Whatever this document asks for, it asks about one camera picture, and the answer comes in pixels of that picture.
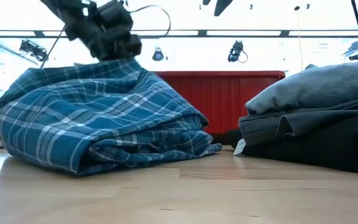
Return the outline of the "blue plaid shirt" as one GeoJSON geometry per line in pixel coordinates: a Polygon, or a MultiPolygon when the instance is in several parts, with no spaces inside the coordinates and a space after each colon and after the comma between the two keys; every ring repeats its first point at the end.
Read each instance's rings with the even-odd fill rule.
{"type": "Polygon", "coordinates": [[[74,175],[219,152],[206,117],[158,75],[123,59],[30,68],[0,97],[7,151],[74,175]]]}

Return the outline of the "light grey garment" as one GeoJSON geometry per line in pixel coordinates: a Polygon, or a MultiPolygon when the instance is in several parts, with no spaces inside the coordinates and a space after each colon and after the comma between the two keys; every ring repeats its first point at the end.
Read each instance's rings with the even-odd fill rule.
{"type": "Polygon", "coordinates": [[[325,108],[358,100],[358,62],[313,67],[270,85],[245,104],[250,114],[325,108]]]}

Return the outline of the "black cloth garment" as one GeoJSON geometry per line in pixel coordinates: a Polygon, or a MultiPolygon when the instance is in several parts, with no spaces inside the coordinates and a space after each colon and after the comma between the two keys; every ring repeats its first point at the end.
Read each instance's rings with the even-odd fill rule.
{"type": "Polygon", "coordinates": [[[246,146],[242,154],[358,173],[358,115],[304,136],[246,146]]]}

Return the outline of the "red plastic laundry bin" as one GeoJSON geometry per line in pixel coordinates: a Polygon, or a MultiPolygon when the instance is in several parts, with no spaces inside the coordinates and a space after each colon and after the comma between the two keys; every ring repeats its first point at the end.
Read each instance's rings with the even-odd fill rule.
{"type": "Polygon", "coordinates": [[[166,71],[157,72],[209,120],[206,132],[223,134],[237,128],[247,114],[245,103],[275,82],[283,71],[166,71]]]}

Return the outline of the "black ceiling spotlight cluster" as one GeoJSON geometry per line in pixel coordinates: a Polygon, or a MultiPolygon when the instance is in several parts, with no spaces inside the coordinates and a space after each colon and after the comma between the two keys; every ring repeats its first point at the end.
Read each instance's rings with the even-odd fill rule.
{"type": "Polygon", "coordinates": [[[19,50],[25,54],[29,54],[39,62],[44,62],[48,60],[47,49],[29,40],[22,40],[19,50]]]}

